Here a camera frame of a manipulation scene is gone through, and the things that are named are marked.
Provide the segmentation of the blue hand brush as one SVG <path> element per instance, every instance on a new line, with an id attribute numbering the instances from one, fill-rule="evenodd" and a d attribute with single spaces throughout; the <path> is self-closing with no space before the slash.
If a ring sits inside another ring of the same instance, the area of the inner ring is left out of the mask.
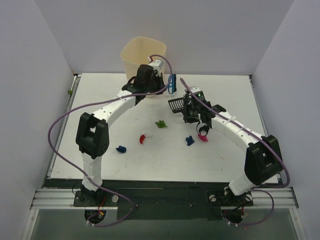
<path id="1" fill-rule="evenodd" d="M 173 97 L 177 92 L 177 75 L 171 74 L 168 77 L 167 95 Z"/>

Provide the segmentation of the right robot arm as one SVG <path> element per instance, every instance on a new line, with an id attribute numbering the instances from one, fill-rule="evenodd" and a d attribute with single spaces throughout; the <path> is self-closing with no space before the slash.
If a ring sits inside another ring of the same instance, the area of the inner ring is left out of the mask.
<path id="1" fill-rule="evenodd" d="M 204 137 L 210 129 L 220 132 L 245 154 L 241 174 L 224 187 L 226 203 L 236 204 L 243 194 L 284 170 L 279 142 L 274 136 L 249 129 L 221 105 L 211 105 L 202 91 L 187 92 L 181 101 L 180 111 L 185 123 L 196 123 L 197 132 Z"/>

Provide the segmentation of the black slotted dustpan scoop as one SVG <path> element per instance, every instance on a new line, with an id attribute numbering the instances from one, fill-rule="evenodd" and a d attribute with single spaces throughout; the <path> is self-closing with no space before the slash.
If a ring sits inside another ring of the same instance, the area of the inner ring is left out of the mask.
<path id="1" fill-rule="evenodd" d="M 182 113 L 185 105 L 185 98 L 179 97 L 168 100 L 169 107 L 174 114 Z"/>

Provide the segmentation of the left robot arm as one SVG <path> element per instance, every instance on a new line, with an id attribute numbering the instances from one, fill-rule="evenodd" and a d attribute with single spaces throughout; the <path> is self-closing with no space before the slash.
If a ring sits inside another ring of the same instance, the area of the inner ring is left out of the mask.
<path id="1" fill-rule="evenodd" d="M 87 190 L 85 200 L 90 205 L 97 206 L 103 200 L 103 193 L 98 188 L 103 185 L 102 156 L 110 144 L 109 127 L 147 95 L 160 95 L 166 90 L 161 72 L 163 65 L 162 60 L 140 65 L 136 75 L 118 92 L 114 102 L 107 103 L 91 114 L 85 112 L 80 116 L 75 142 L 86 172 L 81 189 Z"/>

